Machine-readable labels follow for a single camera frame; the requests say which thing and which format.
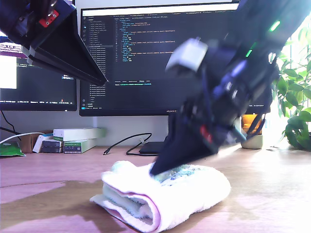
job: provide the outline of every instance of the white towel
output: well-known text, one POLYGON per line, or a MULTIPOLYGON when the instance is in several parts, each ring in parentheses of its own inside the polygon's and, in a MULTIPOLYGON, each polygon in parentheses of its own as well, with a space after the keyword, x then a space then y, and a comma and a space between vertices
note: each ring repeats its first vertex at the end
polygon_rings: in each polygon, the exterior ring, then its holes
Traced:
POLYGON ((90 199, 112 216, 146 233, 158 233, 186 221, 225 199, 231 190, 220 171, 183 165, 151 177, 153 164, 116 162, 102 173, 103 194, 90 199))

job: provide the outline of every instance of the computer monitor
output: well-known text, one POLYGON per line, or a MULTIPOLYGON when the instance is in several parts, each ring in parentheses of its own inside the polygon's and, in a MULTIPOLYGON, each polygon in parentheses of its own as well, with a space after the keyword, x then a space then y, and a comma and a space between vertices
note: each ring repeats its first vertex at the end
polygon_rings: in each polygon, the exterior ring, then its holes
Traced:
POLYGON ((165 72, 171 54, 189 38, 224 39, 237 7, 230 2, 82 9, 81 37, 109 82, 81 82, 80 115, 176 113, 201 82, 165 72))
POLYGON ((76 80, 29 65, 20 49, 17 44, 0 44, 0 110, 76 111, 76 80))

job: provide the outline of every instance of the white cable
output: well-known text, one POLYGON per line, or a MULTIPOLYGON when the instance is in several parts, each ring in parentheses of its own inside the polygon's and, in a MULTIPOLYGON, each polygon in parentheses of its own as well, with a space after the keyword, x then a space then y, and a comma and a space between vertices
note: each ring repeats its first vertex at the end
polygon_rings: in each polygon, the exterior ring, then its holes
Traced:
POLYGON ((3 142, 6 142, 12 138, 15 138, 15 137, 20 137, 20 136, 26 136, 26 135, 30 135, 30 134, 44 134, 44 133, 38 133, 38 132, 35 132, 35 133, 22 133, 22 134, 18 134, 18 135, 14 135, 12 137, 8 137, 7 139, 4 139, 3 141, 0 141, 0 144, 2 144, 3 142))

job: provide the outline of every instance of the white box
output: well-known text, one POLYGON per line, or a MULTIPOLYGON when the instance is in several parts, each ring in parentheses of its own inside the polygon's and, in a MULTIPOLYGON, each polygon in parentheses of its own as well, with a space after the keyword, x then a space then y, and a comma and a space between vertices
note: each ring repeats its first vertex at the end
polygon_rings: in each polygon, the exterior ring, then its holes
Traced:
POLYGON ((55 129, 53 138, 57 141, 76 141, 84 139, 94 139, 106 136, 106 129, 85 128, 85 129, 55 129))

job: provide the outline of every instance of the desk surface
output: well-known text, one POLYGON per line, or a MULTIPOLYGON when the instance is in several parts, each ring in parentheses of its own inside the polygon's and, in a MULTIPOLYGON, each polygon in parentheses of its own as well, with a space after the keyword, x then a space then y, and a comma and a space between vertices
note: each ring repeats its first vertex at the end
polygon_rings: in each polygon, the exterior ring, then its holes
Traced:
MULTIPOLYGON (((28 154, 0 160, 1 232, 135 232, 89 202, 101 193, 101 172, 118 160, 137 166, 154 157, 126 156, 116 148, 80 155, 28 154)), ((311 153, 226 148, 195 164, 223 172, 229 197, 191 215, 170 233, 310 233, 311 153)))

